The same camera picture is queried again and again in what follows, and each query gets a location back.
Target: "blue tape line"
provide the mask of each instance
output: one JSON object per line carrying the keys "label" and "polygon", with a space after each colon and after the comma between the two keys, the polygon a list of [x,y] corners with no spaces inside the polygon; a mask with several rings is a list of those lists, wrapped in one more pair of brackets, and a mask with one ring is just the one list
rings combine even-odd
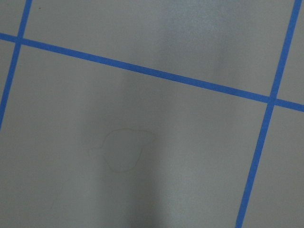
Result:
{"label": "blue tape line", "polygon": [[47,50],[47,51],[56,52],[56,53],[67,55],[67,56],[72,56],[72,57],[85,59],[85,60],[96,62],[96,63],[105,64],[105,65],[112,66],[112,67],[117,67],[117,68],[121,68],[121,69],[125,69],[125,70],[134,71],[137,73],[142,73],[142,74],[146,74],[146,75],[150,75],[150,76],[154,76],[154,77],[164,78],[167,80],[184,83],[184,84],[188,84],[191,86],[214,90],[214,91],[225,93],[225,94],[240,96],[240,97],[255,100],[255,101],[267,103],[269,100],[269,97],[265,96],[265,95],[260,95],[260,94],[256,94],[256,93],[252,93],[252,92],[248,92],[248,91],[244,91],[244,90],[240,90],[240,89],[235,89],[235,88],[231,88],[231,87],[224,86],[224,85],[218,85],[218,84],[210,83],[210,82],[206,82],[206,81],[201,81],[201,80],[190,78],[190,77],[171,74],[171,73],[160,71],[160,70],[155,70],[155,69],[138,66],[138,65],[134,65],[134,64],[130,64],[130,63],[126,63],[126,62],[122,62],[122,61],[118,61],[118,60],[114,60],[114,59],[110,59],[110,58],[96,56],[96,55],[88,54],[85,52],[75,51],[75,50],[71,50],[71,49],[64,48],[64,47],[58,47],[58,46],[54,46],[51,44],[41,43],[38,41],[23,39],[22,44],[26,45],[26,46],[34,47],[34,48],[39,48],[42,50]]}
{"label": "blue tape line", "polygon": [[[0,39],[3,39],[3,40],[15,42],[16,38],[17,37],[15,37],[15,36],[0,33]],[[81,58],[81,59],[84,59],[84,60],[89,60],[89,61],[102,63],[102,64],[106,64],[106,65],[110,65],[110,66],[115,66],[115,64],[107,64],[105,61],[102,61],[102,59],[107,59],[109,62],[111,62],[111,61],[120,62],[120,61],[117,61],[117,60],[112,60],[112,59],[104,58],[104,57],[100,57],[100,56],[94,56],[94,55],[91,55],[91,54],[88,54],[88,53],[79,52],[79,51],[67,49],[67,48],[64,48],[64,47],[58,47],[58,46],[54,46],[54,45],[51,45],[51,44],[41,43],[41,42],[33,41],[33,40],[30,40],[30,39],[22,39],[21,43],[26,45],[26,46],[29,46],[29,47],[39,48],[39,49],[42,49],[42,50],[56,52],[56,53],[59,53],[59,54],[62,54],[62,55],[77,57],[77,58]],[[186,78],[188,81],[193,81],[193,83],[184,82],[185,84],[188,84],[188,85],[197,86],[197,85],[194,84],[194,81],[197,81],[198,82],[197,84],[202,83],[202,86],[198,86],[198,87],[201,87],[201,88],[207,88],[207,86],[210,85],[210,87],[212,87],[212,88],[207,88],[207,89],[211,89],[211,90],[222,92],[222,93],[227,93],[227,94],[230,94],[230,95],[240,96],[240,97],[243,97],[243,98],[247,98],[247,99],[251,99],[251,100],[255,100],[255,101],[260,101],[260,102],[264,102],[264,103],[268,103],[268,101],[269,101],[269,96],[260,95],[260,94],[256,94],[256,93],[252,93],[252,92],[248,92],[248,91],[244,91],[244,90],[234,89],[232,87],[227,87],[227,86],[218,85],[218,84],[214,84],[214,83],[210,83],[210,82],[205,82],[205,81],[201,81],[201,80],[197,80],[197,79],[193,79],[193,78],[189,78],[189,77],[183,77],[183,78]],[[304,108],[303,108],[304,105],[303,104],[298,104],[298,103],[293,103],[293,102],[289,102],[289,101],[286,101],[286,100],[276,99],[275,105],[304,112]]]}
{"label": "blue tape line", "polygon": [[9,73],[8,73],[8,77],[6,79],[6,83],[5,83],[5,86],[4,86],[2,99],[1,99],[1,103],[0,103],[0,130],[1,130],[1,127],[2,127],[5,108],[6,108],[8,98],[9,98],[10,88],[11,88],[11,84],[13,82],[13,78],[14,78],[14,74],[15,74],[15,70],[16,70],[16,65],[17,65],[17,61],[18,61],[18,57],[19,57],[19,53],[20,53],[21,40],[23,38],[25,27],[26,27],[26,24],[27,24],[27,21],[28,21],[29,10],[30,10],[31,4],[32,4],[32,0],[27,0],[26,3],[25,3],[22,18],[21,18],[21,22],[20,22],[20,26],[19,26],[18,35],[15,39],[15,47],[14,47],[12,59],[11,59],[10,66],[9,66],[10,67],[9,68]]}
{"label": "blue tape line", "polygon": [[250,199],[250,194],[251,194],[252,187],[253,187],[253,184],[254,184],[254,180],[255,180],[255,177],[256,177],[256,174],[257,174],[257,168],[258,168],[258,164],[259,164],[259,161],[260,161],[260,158],[261,158],[262,150],[263,150],[263,147],[264,147],[264,144],[265,144],[265,139],[266,139],[269,124],[270,124],[270,121],[271,121],[271,116],[272,116],[272,112],[273,112],[273,109],[274,109],[274,105],[275,105],[275,102],[276,102],[276,97],[277,97],[277,94],[278,94],[278,91],[279,91],[279,88],[280,88],[280,84],[281,84],[281,80],[282,80],[282,77],[283,77],[283,72],[284,72],[284,68],[285,68],[285,65],[286,65],[288,52],[289,52],[289,48],[291,46],[291,41],[292,41],[292,38],[293,38],[293,34],[294,34],[294,31],[295,31],[294,29],[295,29],[295,25],[296,25],[298,15],[299,15],[301,3],[302,3],[302,0],[295,0],[294,1],[294,7],[293,7],[293,10],[292,10],[292,13],[291,13],[291,17],[290,17],[290,20],[289,20],[289,25],[288,25],[288,28],[287,28],[287,32],[286,32],[286,36],[285,36],[280,60],[279,60],[278,66],[277,66],[273,86],[272,86],[271,93],[270,93],[270,99],[269,99],[269,102],[267,104],[264,119],[263,119],[263,122],[262,122],[262,126],[261,126],[261,129],[260,129],[258,139],[257,139],[255,153],[254,153],[254,156],[253,156],[253,159],[252,159],[252,163],[251,163],[251,167],[250,167],[250,170],[249,170],[245,190],[244,190],[244,193],[243,193],[243,198],[242,198],[241,205],[240,205],[240,208],[239,208],[239,211],[238,211],[237,221],[236,221],[236,228],[241,228],[242,225],[243,225],[243,222],[244,222],[247,206],[248,206],[249,199]]}
{"label": "blue tape line", "polygon": [[16,42],[16,38],[17,37],[15,37],[15,36],[11,36],[11,35],[0,32],[0,39],[10,41],[10,42]]}
{"label": "blue tape line", "polygon": [[298,104],[298,103],[294,103],[291,101],[276,99],[275,105],[283,107],[283,108],[289,108],[289,109],[294,109],[294,110],[297,110],[300,112],[304,112],[304,104]]}

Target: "gray floor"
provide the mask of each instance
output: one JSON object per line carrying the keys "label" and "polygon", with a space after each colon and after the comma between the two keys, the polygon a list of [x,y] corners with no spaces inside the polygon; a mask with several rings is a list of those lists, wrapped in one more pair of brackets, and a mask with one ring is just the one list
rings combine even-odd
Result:
{"label": "gray floor", "polygon": [[[25,1],[0,3],[17,35]],[[269,95],[293,1],[34,0],[24,38]],[[303,104],[303,6],[278,98]],[[0,40],[0,93],[14,44]],[[0,227],[233,228],[266,104],[22,46]],[[244,228],[303,227],[304,113],[275,107]]]}

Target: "water stain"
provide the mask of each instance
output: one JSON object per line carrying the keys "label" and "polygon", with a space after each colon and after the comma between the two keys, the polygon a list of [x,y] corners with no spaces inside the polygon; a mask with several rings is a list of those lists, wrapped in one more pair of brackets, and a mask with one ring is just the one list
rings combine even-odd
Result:
{"label": "water stain", "polygon": [[92,148],[90,153],[102,153],[111,171],[128,172],[136,167],[144,147],[155,139],[155,134],[149,131],[117,129],[107,134],[101,147]]}

